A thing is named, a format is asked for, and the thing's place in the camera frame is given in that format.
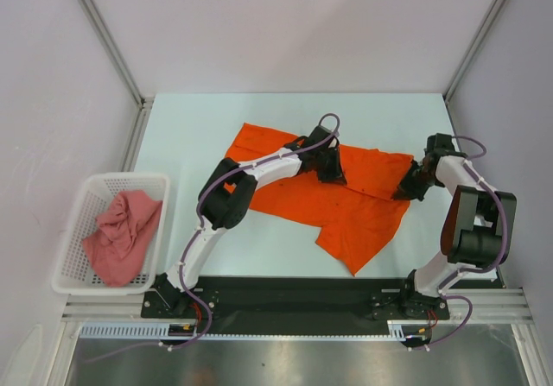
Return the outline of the orange t shirt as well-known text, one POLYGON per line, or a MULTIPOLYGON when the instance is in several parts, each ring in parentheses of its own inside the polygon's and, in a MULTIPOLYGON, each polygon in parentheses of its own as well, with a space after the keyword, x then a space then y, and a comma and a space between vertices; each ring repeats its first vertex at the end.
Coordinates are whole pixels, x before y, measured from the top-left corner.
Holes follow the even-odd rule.
POLYGON ((355 275, 396 235, 410 203, 392 195, 412 161, 412 155, 342 145, 345 186, 299 174, 257 190, 250 208, 320 228, 317 244, 355 275))

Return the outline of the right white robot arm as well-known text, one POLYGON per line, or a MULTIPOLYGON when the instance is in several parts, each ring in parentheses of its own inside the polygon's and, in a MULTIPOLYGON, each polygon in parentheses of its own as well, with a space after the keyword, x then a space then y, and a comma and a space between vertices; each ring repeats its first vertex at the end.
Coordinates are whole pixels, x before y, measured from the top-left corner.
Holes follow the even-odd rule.
POLYGON ((452 196, 438 253, 410 272, 398 296, 398 309, 409 319, 446 307, 447 290, 463 276, 491 272, 509 255, 518 201, 475 170, 477 157, 457 150, 451 135, 429 136, 423 159, 411 163, 392 194, 422 201, 431 187, 443 187, 452 196))

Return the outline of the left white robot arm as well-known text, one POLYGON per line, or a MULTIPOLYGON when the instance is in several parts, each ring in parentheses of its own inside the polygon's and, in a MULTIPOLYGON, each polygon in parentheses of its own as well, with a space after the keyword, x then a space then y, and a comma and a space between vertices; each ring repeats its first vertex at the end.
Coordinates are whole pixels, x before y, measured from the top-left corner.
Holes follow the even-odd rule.
POLYGON ((155 278, 149 291, 153 298, 144 302, 144 312, 180 318, 191 301, 200 302, 192 293, 200 272, 216 243, 244 219, 255 192, 312 171, 321 183, 346 184, 337 129, 319 124, 309 136, 300 136, 264 157, 242 162, 226 157, 220 161, 200 191, 195 208, 198 222, 192 237, 178 261, 155 278))

